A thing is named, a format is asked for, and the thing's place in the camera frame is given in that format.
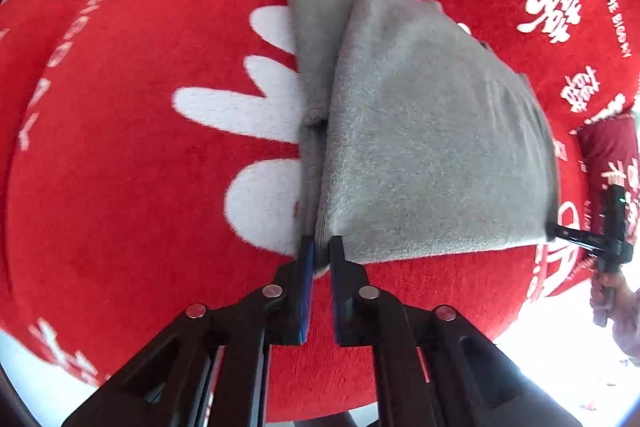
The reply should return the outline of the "right forearm light sleeve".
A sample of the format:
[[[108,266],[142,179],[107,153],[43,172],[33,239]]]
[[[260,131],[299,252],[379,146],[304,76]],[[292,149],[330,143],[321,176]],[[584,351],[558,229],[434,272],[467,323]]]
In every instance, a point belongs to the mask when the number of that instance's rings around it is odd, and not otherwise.
[[[624,303],[614,320],[613,337],[634,366],[640,363],[639,339],[639,291],[631,294],[628,303]]]

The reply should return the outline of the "person's right hand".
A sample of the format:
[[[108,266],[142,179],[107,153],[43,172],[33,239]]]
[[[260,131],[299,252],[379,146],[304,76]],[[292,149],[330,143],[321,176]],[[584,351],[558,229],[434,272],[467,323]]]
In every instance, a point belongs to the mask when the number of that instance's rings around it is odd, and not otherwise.
[[[591,279],[590,305],[594,312],[606,313],[617,322],[638,307],[638,296],[622,273],[596,273]]]

